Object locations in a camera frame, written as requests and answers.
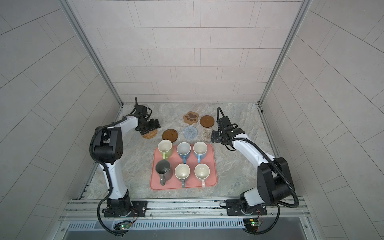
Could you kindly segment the woven rattan coaster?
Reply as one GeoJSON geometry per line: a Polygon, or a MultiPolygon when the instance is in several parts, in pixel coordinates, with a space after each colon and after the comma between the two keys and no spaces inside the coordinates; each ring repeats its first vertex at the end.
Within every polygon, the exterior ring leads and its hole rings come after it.
{"type": "Polygon", "coordinates": [[[152,139],[154,138],[156,135],[158,134],[158,130],[153,130],[153,131],[149,131],[148,133],[142,135],[143,138],[145,139],[152,139]]]}

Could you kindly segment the brown wooden coaster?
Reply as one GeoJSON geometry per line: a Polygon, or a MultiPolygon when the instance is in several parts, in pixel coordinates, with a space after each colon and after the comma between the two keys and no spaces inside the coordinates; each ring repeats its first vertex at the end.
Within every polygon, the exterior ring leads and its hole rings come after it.
{"type": "Polygon", "coordinates": [[[163,140],[169,140],[172,143],[174,143],[178,139],[178,136],[178,132],[174,129],[167,129],[162,134],[163,140]]]}
{"type": "Polygon", "coordinates": [[[204,128],[210,128],[215,124],[215,119],[212,116],[205,115],[201,117],[200,124],[204,128]]]}

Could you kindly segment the multicolour woven round coaster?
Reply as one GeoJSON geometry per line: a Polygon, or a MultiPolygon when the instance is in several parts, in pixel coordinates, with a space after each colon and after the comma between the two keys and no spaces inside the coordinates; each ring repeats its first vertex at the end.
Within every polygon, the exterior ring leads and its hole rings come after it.
{"type": "Polygon", "coordinates": [[[212,132],[213,130],[212,129],[205,129],[202,133],[201,133],[201,138],[203,141],[205,142],[211,142],[211,138],[212,138],[212,132]]]}

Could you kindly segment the light blue mug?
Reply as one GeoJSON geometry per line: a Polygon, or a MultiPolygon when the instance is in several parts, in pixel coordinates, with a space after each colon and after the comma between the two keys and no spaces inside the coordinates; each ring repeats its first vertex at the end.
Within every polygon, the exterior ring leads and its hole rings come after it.
{"type": "Polygon", "coordinates": [[[195,157],[197,158],[198,164],[206,157],[208,152],[208,146],[204,142],[197,142],[193,146],[195,157]]]}

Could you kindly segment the blue woven round coaster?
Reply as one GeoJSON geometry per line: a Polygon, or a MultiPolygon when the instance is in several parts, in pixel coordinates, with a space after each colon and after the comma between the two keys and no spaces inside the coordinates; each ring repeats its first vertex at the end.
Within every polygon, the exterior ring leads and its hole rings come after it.
{"type": "Polygon", "coordinates": [[[198,136],[198,130],[193,126],[188,126],[183,130],[183,135],[186,139],[192,140],[198,136]]]}

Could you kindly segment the cork paw print coaster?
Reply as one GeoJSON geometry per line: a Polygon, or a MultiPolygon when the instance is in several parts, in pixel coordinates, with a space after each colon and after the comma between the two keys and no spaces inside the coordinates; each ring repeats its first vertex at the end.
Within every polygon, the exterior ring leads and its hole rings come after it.
{"type": "Polygon", "coordinates": [[[186,124],[192,125],[199,121],[199,114],[190,111],[183,116],[183,119],[186,124]]]}

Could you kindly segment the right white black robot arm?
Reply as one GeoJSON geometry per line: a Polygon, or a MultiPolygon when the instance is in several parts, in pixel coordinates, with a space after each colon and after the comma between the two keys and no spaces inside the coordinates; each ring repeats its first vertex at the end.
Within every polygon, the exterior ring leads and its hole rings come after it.
{"type": "Polygon", "coordinates": [[[220,107],[217,108],[218,129],[212,131],[211,142],[220,143],[232,152],[239,151],[257,169],[257,187],[240,194],[239,206],[250,214],[259,206],[282,205],[297,208],[295,191],[288,162],[263,151],[252,142],[244,130],[231,123],[220,107]]]}

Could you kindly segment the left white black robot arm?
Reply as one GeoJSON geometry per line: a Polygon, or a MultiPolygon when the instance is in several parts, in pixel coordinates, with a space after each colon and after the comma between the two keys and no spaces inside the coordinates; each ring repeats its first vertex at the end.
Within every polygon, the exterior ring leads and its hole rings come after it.
{"type": "Polygon", "coordinates": [[[97,127],[91,138],[91,158],[101,166],[108,187],[107,208],[102,210],[106,218],[126,217],[134,210],[119,162],[124,152],[123,135],[135,130],[144,136],[159,129],[159,120],[151,119],[151,115],[151,108],[136,102],[128,115],[117,122],[97,127]]]}

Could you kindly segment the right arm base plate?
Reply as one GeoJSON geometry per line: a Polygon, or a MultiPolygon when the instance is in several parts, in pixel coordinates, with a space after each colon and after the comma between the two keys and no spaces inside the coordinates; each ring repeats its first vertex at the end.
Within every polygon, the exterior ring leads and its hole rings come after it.
{"type": "Polygon", "coordinates": [[[245,200],[225,200],[220,207],[227,210],[228,216],[265,216],[267,209],[263,205],[249,206],[245,200]]]}

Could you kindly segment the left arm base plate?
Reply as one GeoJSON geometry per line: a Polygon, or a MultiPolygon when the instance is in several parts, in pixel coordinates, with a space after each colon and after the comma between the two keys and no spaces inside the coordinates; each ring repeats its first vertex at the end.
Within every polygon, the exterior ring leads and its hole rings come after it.
{"type": "Polygon", "coordinates": [[[102,210],[105,218],[144,217],[147,201],[123,201],[107,199],[107,207],[102,210]]]}

